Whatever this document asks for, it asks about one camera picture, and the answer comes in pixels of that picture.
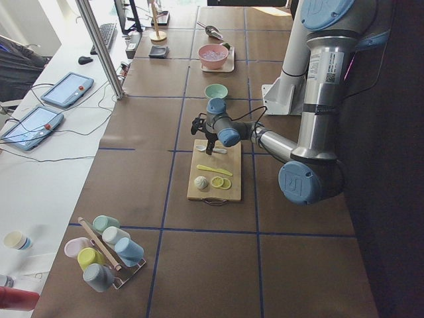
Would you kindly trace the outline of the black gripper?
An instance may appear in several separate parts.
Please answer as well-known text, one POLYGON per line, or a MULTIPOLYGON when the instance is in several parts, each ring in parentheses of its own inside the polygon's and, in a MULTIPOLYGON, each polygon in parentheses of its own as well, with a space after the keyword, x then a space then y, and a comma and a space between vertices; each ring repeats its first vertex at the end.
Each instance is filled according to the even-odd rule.
POLYGON ((206 136, 207 146, 205 149, 205 153, 208 155, 212 155, 214 142, 218 140, 217 134, 214 133, 211 129, 208 128, 207 119, 202 118, 201 115, 198 115, 191 122, 191 134, 196 135, 197 132, 201 132, 206 136))

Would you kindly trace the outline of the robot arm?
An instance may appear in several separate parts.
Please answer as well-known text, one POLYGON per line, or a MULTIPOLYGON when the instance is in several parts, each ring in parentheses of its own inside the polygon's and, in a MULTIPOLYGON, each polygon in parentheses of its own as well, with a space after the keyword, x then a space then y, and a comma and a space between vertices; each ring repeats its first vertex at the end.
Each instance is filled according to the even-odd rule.
POLYGON ((241 122, 214 98, 191 124, 203 133, 206 152, 216 142, 232 147, 249 140, 283 166, 278 183, 285 197, 309 205, 343 190, 344 176, 335 153, 337 113, 346 77, 357 52, 385 44, 393 1, 294 1, 293 26, 280 76, 262 86, 269 115, 300 115, 297 141, 267 129, 259 121, 241 122))

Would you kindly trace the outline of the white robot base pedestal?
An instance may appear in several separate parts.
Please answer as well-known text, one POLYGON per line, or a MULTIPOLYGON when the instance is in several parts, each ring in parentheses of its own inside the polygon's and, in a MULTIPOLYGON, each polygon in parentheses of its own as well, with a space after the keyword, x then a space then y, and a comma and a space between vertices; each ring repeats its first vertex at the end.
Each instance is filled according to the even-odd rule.
POLYGON ((269 115, 298 115, 302 112, 310 57, 306 45, 307 29, 301 22, 302 5, 303 1, 297 2, 280 76, 274 83, 262 86, 262 99, 269 115))

